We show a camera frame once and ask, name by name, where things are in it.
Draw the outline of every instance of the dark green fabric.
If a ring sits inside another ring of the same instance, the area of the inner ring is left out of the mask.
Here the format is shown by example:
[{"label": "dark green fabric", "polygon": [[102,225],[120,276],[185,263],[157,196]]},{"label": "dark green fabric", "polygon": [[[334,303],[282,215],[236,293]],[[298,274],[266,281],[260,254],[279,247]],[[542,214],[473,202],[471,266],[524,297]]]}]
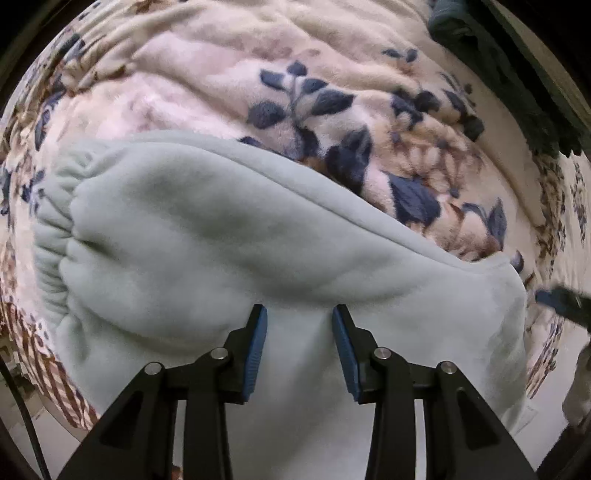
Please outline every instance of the dark green fabric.
[{"label": "dark green fabric", "polygon": [[438,0],[428,22],[431,37],[470,67],[506,105],[534,153],[581,153],[582,124],[566,102],[562,110],[487,0]]}]

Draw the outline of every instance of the light green fleece garment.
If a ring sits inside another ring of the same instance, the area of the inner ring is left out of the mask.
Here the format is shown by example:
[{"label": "light green fleece garment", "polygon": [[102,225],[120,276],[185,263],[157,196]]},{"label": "light green fleece garment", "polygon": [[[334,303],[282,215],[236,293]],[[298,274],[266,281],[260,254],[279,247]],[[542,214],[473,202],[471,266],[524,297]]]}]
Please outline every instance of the light green fleece garment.
[{"label": "light green fleece garment", "polygon": [[86,141],[45,183],[35,264],[66,371],[104,411],[148,362],[187,363],[268,308],[256,390],[228,407],[237,479],[363,478],[372,406],[347,393],[330,312],[408,361],[458,364],[509,427],[525,404],[525,291],[350,191],[236,141]]}]

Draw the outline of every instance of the black cable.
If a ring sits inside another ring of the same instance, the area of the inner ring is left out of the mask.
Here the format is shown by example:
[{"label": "black cable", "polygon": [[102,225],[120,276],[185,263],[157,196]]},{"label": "black cable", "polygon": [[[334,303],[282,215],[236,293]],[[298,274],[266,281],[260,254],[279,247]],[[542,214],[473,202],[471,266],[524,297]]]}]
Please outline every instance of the black cable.
[{"label": "black cable", "polygon": [[27,406],[25,405],[25,401],[22,399],[21,393],[18,391],[18,387],[1,356],[0,373],[4,377],[4,381],[6,382],[6,385],[8,385],[8,388],[14,397],[14,401],[17,403],[17,407],[21,412],[22,419],[25,422],[25,428],[27,429],[31,445],[33,446],[33,453],[37,459],[39,470],[41,470],[41,477],[43,480],[51,480],[49,470],[47,469],[47,464],[45,463],[45,457],[43,456],[43,451],[41,450],[41,445],[39,444],[39,439],[37,438],[35,427],[33,425],[33,421],[31,420],[31,416],[29,415],[29,411],[27,410]]}]

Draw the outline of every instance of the floral blanket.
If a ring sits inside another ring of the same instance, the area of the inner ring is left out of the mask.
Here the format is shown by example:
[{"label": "floral blanket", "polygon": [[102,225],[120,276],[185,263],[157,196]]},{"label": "floral blanket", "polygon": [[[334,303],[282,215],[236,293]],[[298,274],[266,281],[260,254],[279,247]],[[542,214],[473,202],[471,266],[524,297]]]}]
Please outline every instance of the floral blanket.
[{"label": "floral blanket", "polygon": [[[529,291],[583,287],[587,159],[533,157],[504,105],[429,38],[429,15],[425,0],[112,0],[41,54],[0,123],[2,310],[73,425],[96,414],[54,356],[30,247],[42,180],[81,137],[174,128],[272,150],[465,261],[505,252]],[[562,320],[528,314],[534,396]]]}]

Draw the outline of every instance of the metal screw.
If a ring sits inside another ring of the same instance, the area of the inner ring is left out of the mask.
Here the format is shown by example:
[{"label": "metal screw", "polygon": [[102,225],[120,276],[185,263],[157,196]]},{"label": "metal screw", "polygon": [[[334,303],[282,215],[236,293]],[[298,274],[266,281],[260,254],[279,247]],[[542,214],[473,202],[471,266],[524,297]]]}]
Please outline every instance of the metal screw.
[{"label": "metal screw", "polygon": [[392,356],[392,351],[384,346],[379,346],[374,350],[374,355],[380,360],[387,360]]},{"label": "metal screw", "polygon": [[152,362],[151,364],[146,365],[144,368],[144,372],[147,375],[155,375],[155,374],[159,373],[161,370],[162,370],[162,365],[160,365],[159,363],[156,363],[156,362]]},{"label": "metal screw", "polygon": [[449,375],[453,375],[457,372],[457,366],[454,362],[442,362],[441,370]]},{"label": "metal screw", "polygon": [[229,355],[229,352],[224,347],[221,346],[218,348],[214,348],[211,351],[210,355],[215,360],[224,360]]}]

